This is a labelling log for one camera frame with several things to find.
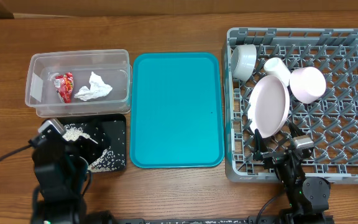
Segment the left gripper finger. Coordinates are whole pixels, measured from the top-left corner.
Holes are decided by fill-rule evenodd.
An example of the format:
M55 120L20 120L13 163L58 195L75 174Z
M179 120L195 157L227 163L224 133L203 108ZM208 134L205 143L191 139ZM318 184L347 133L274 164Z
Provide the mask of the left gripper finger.
M86 138L86 137L84 137L84 136L80 136L79 139L80 139L81 141L91 141L93 144L99 144L99 142L97 142L96 140L92 139L91 137Z
M102 122L97 121L96 127L98 129L98 136L100 138L101 146L103 147L103 149L109 149L111 147L111 140Z

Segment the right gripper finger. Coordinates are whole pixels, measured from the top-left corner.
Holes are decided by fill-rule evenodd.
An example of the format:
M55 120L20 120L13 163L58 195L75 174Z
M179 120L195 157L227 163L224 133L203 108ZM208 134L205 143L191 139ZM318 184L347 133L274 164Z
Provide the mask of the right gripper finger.
M302 137L305 135L305 133L295 123L289 122L288 127L290 130L292 139L297 138L297 137Z
M269 150L267 149L264 139L258 129L255 130L254 140L255 140L255 146L253 152L253 160L266 161Z

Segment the white rice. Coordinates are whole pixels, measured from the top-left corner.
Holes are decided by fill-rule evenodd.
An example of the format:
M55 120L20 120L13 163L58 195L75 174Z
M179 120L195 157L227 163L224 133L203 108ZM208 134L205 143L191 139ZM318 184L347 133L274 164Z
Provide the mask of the white rice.
M63 138L67 141L75 141L80 136L90 138L91 135L85 130L85 123L69 123L65 124L66 133ZM102 155L88 166L91 172L111 172L120 171L126 168L126 147L125 140L119 137L104 149Z

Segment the white round plate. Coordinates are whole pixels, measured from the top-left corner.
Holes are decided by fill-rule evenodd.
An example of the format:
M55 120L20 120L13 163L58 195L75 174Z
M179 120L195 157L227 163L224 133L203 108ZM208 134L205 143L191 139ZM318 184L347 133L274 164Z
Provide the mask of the white round plate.
M263 77L253 88L249 105L247 118L251 131L258 129L263 138L269 138L281 130L288 118L288 88L275 76Z

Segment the white napkin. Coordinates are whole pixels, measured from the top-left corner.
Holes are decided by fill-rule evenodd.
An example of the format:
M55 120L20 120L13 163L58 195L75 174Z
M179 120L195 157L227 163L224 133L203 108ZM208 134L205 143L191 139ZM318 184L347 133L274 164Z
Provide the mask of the white napkin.
M87 86L81 87L74 95L74 98L82 101L93 100L107 96L112 90L112 86L106 84L101 76L95 74L94 72L91 72L89 84L89 88Z

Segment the pink bowl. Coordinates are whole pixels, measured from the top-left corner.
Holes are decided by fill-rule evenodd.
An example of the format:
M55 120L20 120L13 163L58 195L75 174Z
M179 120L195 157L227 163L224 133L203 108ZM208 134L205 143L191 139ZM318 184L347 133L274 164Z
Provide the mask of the pink bowl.
M326 80L315 67L299 68L290 75L290 89L298 101L310 104L325 93Z

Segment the red snack wrapper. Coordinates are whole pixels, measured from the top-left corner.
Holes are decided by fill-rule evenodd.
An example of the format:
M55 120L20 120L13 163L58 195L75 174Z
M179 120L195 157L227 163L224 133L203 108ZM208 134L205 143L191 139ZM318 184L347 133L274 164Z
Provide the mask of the red snack wrapper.
M56 75L53 83L62 102L70 103L74 87L73 74L71 72L67 72L63 75Z

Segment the white cup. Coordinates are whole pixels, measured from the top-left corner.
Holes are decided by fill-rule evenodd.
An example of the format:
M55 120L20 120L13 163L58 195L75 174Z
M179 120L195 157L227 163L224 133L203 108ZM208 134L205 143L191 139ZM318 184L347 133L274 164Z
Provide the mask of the white cup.
M267 75L272 75L279 78L285 86L289 86L291 72L284 64L284 62L278 58L270 58L264 63L264 70Z

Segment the grey bowl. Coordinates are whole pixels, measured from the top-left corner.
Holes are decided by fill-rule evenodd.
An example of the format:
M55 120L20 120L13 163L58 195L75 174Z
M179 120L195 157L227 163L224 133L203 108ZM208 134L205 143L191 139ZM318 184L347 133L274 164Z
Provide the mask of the grey bowl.
M238 45L231 56L232 76L246 82L254 71L256 60L257 50L255 45Z

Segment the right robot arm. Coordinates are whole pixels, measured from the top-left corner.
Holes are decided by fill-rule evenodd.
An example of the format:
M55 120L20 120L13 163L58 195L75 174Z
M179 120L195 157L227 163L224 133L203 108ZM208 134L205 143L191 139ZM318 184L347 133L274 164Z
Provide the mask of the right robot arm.
M329 209L331 184L322 177L307 177L302 163L311 156L314 141L294 123L288 124L291 144L283 152L269 152L262 135L255 130L253 159L262 161L264 169L273 169L283 190L260 209L255 222L260 223L263 211L276 198L287 195L289 208L280 210L273 223L334 223L324 212Z

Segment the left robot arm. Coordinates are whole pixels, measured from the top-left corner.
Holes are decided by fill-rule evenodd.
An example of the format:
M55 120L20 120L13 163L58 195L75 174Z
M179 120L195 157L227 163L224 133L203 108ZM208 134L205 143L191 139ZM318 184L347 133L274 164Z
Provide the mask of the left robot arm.
M84 194L92 181L88 166L101 157L109 139L99 122L86 125L88 138L67 141L64 125L46 120L29 141L39 186L33 194L31 223L117 223L108 210L86 213Z

